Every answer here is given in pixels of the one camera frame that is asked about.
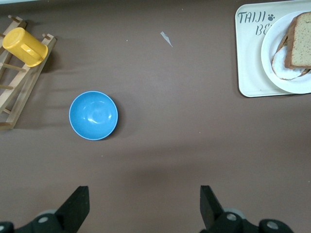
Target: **blue bowl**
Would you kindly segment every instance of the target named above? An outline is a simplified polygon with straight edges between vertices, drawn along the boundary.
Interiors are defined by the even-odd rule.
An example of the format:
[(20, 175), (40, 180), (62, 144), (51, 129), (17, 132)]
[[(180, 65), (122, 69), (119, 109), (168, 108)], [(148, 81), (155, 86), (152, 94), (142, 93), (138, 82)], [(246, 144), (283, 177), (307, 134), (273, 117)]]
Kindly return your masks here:
[(88, 140), (110, 135), (118, 122), (118, 110), (112, 99), (99, 91), (87, 91), (74, 99), (69, 121), (75, 132)]

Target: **sandwich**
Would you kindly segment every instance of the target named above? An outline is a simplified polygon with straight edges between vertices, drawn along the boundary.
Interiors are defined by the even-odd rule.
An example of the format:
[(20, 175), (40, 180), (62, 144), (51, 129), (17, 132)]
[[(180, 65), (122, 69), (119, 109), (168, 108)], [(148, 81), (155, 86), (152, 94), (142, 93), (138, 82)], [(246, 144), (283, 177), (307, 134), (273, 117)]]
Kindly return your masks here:
[(293, 18), (272, 61), (272, 69), (280, 78), (291, 80), (311, 69), (311, 12)]

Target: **paw print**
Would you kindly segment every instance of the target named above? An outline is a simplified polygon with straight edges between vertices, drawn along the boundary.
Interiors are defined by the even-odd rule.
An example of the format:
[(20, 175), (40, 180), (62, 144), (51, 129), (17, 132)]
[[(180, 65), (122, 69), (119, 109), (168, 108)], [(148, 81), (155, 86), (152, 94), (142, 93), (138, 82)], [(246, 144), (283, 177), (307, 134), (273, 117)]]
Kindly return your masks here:
[(269, 20), (269, 21), (272, 21), (273, 19), (275, 19), (274, 15), (272, 15), (272, 14), (271, 14), (271, 15), (268, 15), (268, 20)]

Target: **yellow mug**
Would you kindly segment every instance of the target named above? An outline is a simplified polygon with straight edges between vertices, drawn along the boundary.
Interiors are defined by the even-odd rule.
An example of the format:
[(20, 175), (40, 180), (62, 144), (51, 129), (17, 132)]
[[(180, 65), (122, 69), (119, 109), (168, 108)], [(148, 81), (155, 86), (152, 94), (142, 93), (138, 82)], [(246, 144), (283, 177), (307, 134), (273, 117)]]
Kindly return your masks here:
[(2, 46), (28, 67), (40, 64), (46, 58), (49, 50), (46, 45), (43, 45), (23, 28), (11, 30), (4, 37)]

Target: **mug handle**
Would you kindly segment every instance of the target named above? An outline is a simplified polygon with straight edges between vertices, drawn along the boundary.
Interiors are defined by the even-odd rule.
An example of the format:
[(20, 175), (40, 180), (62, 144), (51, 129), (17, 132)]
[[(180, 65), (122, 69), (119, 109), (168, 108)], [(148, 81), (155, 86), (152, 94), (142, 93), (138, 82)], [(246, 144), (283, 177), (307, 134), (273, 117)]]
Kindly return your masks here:
[(38, 61), (42, 61), (42, 57), (36, 53), (34, 50), (32, 50), (30, 47), (28, 47), (27, 45), (23, 44), (20, 46), (23, 50), (25, 50), (29, 55), (31, 55), (33, 58), (35, 58)]

